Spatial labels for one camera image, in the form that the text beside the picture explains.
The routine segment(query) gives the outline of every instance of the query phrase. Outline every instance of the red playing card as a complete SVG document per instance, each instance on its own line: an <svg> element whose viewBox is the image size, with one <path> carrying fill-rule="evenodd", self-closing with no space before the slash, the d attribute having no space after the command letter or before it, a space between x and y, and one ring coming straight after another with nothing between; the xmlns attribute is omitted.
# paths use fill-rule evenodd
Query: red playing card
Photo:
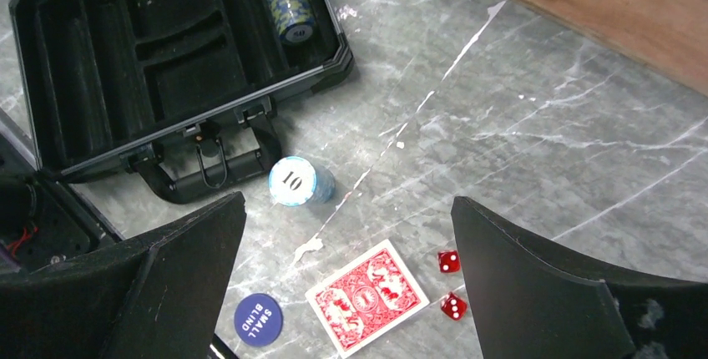
<svg viewBox="0 0 708 359"><path fill-rule="evenodd" d="M430 302L384 240L306 293L342 359Z"/></svg>

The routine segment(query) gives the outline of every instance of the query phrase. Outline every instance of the red wire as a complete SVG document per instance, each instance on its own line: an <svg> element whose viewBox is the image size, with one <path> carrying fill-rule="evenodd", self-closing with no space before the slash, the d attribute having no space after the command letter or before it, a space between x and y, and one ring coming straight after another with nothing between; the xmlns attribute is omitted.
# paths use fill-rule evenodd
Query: red wire
<svg viewBox="0 0 708 359"><path fill-rule="evenodd" d="M12 249L12 251L11 251L12 255L16 256L20 245L22 245L23 243L25 243L28 240L31 240L34 237L34 235L37 234L37 231L39 231L37 226L34 226L33 232L31 234L27 231L27 227L23 228L23 236L20 237L19 240L16 240L12 244L8 245L7 249L8 250Z"/></svg>

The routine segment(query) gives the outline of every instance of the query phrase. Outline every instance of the blue dealer button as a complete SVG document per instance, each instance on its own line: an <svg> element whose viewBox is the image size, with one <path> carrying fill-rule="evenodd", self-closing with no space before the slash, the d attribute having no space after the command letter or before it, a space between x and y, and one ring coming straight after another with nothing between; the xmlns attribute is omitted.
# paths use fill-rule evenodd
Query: blue dealer button
<svg viewBox="0 0 708 359"><path fill-rule="evenodd" d="M266 294L247 296L236 307L234 326L240 339L250 346L266 346L275 341L283 329L283 312Z"/></svg>

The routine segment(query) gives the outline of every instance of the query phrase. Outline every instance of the gray marble surface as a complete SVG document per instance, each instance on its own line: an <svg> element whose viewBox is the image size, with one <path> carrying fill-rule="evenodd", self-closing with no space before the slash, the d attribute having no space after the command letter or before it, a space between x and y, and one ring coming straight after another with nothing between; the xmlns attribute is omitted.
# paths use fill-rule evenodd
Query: gray marble surface
<svg viewBox="0 0 708 359"><path fill-rule="evenodd" d="M437 251L455 247L455 195L601 260L708 280L706 97L505 0L331 1L357 70L281 108L276 127L287 153L327 166L338 191L293 209L271 201L265 179L240 187L249 217L217 326L240 357L336 357L304 294L386 238L433 303L356 357L482 357L472 316L450 321L437 304L468 291L461 273L437 270ZM28 129L10 32L3 12L0 107ZM252 144L229 141L234 152ZM136 175L76 189L126 236L199 206L168 205ZM293 264L315 235L324 247ZM233 326L254 292L285 316L261 349Z"/></svg>

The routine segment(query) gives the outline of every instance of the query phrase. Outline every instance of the die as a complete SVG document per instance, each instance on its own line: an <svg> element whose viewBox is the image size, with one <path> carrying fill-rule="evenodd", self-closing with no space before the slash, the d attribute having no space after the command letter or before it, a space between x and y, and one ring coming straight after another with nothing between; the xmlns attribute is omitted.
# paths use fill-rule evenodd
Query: die
<svg viewBox="0 0 708 359"><path fill-rule="evenodd" d="M460 256L456 250L444 250L437 253L437 263L443 273L460 271Z"/></svg>
<svg viewBox="0 0 708 359"><path fill-rule="evenodd" d="M463 301L462 299L460 299L459 296L450 292L442 300L442 303L440 304L440 309L451 319L459 321L463 318L465 312L467 311L467 306L467 302Z"/></svg>

